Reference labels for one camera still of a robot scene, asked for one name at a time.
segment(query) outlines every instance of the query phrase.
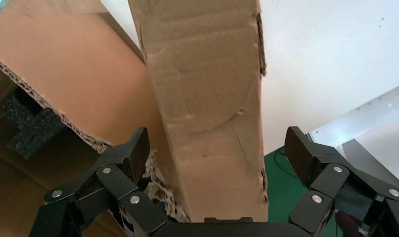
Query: cardboard box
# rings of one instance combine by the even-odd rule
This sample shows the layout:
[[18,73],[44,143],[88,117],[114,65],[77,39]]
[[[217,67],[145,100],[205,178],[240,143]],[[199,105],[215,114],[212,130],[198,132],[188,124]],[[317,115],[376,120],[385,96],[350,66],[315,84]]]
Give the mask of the cardboard box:
[[0,13],[0,70],[98,152],[146,126],[168,153],[148,71],[99,14]]
[[267,221],[257,0],[129,0],[191,221]]

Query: black cable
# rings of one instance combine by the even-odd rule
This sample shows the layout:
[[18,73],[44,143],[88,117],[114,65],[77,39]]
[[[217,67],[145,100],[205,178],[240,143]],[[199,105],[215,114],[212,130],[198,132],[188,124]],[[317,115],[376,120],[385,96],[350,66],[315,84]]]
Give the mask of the black cable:
[[297,179],[297,178],[298,178],[297,176],[293,175],[292,173],[289,173],[289,172],[286,171],[284,168],[282,168],[281,165],[279,164],[279,162],[278,162],[278,160],[277,160],[278,154],[281,154],[281,155],[285,156],[285,153],[281,152],[281,150],[282,150],[282,148],[279,148],[278,150],[276,150],[275,155],[274,155],[274,160],[275,160],[275,165],[276,165],[276,167],[277,167],[278,169],[280,169],[282,172],[284,172],[285,174],[287,174],[287,175],[289,175],[289,176],[294,177],[294,178]]

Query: green floor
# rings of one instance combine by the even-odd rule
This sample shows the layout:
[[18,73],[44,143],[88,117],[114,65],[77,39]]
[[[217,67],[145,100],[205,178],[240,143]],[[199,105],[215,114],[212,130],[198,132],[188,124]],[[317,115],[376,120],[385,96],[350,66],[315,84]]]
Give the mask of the green floor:
[[[269,221],[270,222],[287,222],[289,213],[307,191],[301,182],[281,171],[274,161],[275,152],[265,156],[266,174],[268,179],[268,195],[269,195]],[[277,154],[279,165],[291,171],[292,166],[285,156]],[[336,224],[334,216],[330,219],[325,228],[322,237],[336,237]]]

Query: silver rivet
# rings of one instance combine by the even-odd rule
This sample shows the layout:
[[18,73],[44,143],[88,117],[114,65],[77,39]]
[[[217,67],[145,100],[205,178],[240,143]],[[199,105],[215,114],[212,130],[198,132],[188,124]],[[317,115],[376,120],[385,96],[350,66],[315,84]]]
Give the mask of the silver rivet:
[[396,196],[396,197],[399,197],[399,192],[398,192],[397,190],[395,190],[395,189],[390,189],[389,192],[390,192],[392,195],[394,195],[394,196]]
[[316,203],[322,203],[322,202],[323,202],[323,199],[322,199],[320,196],[318,196],[318,195],[313,195],[311,198],[312,198],[313,201],[315,201]]
[[139,201],[140,201],[139,196],[132,196],[130,199],[130,203],[132,203],[132,204],[137,204]]
[[336,172],[339,172],[339,173],[343,172],[342,168],[337,167],[337,166],[334,168],[334,170],[335,170]]
[[53,198],[58,198],[61,194],[63,193],[63,191],[61,190],[56,190],[53,192],[53,194],[51,195]]

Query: brown cardboard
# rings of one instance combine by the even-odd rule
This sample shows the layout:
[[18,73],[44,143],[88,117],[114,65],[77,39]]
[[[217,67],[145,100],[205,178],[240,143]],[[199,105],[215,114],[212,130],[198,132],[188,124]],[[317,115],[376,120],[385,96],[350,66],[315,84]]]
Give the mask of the brown cardboard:
[[9,0],[3,12],[95,13],[105,12],[101,0]]
[[256,0],[129,0],[191,221],[267,221]]
[[178,192],[147,68],[101,15],[0,13],[0,70],[99,153],[147,127]]

